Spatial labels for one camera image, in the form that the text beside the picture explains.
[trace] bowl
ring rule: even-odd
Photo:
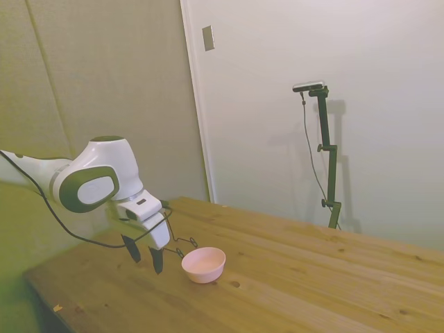
[[[209,283],[221,276],[225,253],[218,248],[198,248],[182,259],[182,268],[196,283]]]

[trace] wood grain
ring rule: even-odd
[[[190,282],[174,253],[156,275],[146,248],[135,264],[91,244],[28,281],[74,332],[444,332],[444,253],[189,198],[171,206],[176,236],[226,253],[217,282]]]

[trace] light switch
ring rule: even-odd
[[[213,38],[213,28],[212,26],[206,26],[202,29],[203,44],[205,45],[205,50],[209,51],[214,49],[214,38]]]

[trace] wire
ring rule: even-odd
[[[305,111],[305,104],[307,104],[307,102],[304,99],[303,92],[300,92],[300,96],[302,97],[302,107],[304,108],[304,130],[305,130],[305,137],[307,138],[308,151],[310,152],[311,168],[313,169],[314,177],[316,178],[319,188],[322,191],[322,195],[324,196],[324,200],[327,201],[327,196],[325,195],[324,189],[322,188],[321,182],[319,181],[316,169],[314,168],[313,153],[311,151],[311,144],[310,144],[310,139],[308,138],[308,131],[307,131],[307,115],[306,115],[307,112]],[[338,225],[339,230],[342,230],[341,226],[339,225],[339,222],[337,223],[337,225]]]
[[[91,243],[91,244],[96,244],[96,245],[100,245],[100,246],[104,246],[106,248],[126,248],[128,246],[131,246],[133,244],[135,244],[136,241],[140,240],[141,238],[145,237],[147,234],[149,234],[151,231],[153,231],[154,229],[156,229],[157,226],[159,226],[162,222],[164,222],[165,220],[167,220],[171,214],[173,214],[173,211],[171,209],[169,210],[169,213],[159,222],[156,223],[156,225],[154,225],[151,229],[145,231],[145,233],[143,233],[142,235],[138,236],[138,238],[133,239],[133,241],[127,243],[127,244],[122,244],[122,245],[111,245],[111,244],[106,244],[106,243],[101,243],[100,241],[93,241],[92,239],[88,239],[88,238],[84,238],[82,236],[79,236],[77,234],[74,234],[71,230],[69,230],[67,228],[67,226],[60,220],[60,218],[57,216],[56,212],[54,212],[54,209],[51,207],[51,204],[48,201],[48,198],[45,196],[42,188],[40,187],[40,185],[37,184],[37,182],[34,180],[34,178],[32,178],[30,175],[27,174],[27,172],[25,172],[25,170],[23,170],[22,168],[20,168],[20,166],[18,166],[17,164],[15,164],[14,161],[12,161],[3,151],[0,151],[0,155],[3,156],[3,158],[5,160],[7,160],[13,167],[15,167],[20,173],[22,173],[24,176],[26,176],[39,190],[40,196],[43,198],[44,203],[46,203],[46,206],[48,207],[49,211],[51,212],[51,214],[54,216],[54,218],[56,219],[56,221],[60,224],[60,226],[63,228],[63,230],[65,232],[67,232],[70,236],[80,239],[81,241],[86,241],[87,243]]]

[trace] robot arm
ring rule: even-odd
[[[71,212],[90,212],[107,203],[112,226],[130,237],[138,237],[164,220],[159,212],[162,204],[144,189],[133,151],[123,137],[94,138],[75,160],[41,160],[1,152],[30,175],[47,198]],[[37,191],[1,156],[0,182]],[[143,240],[153,250],[161,250],[169,242],[167,223],[159,224]]]

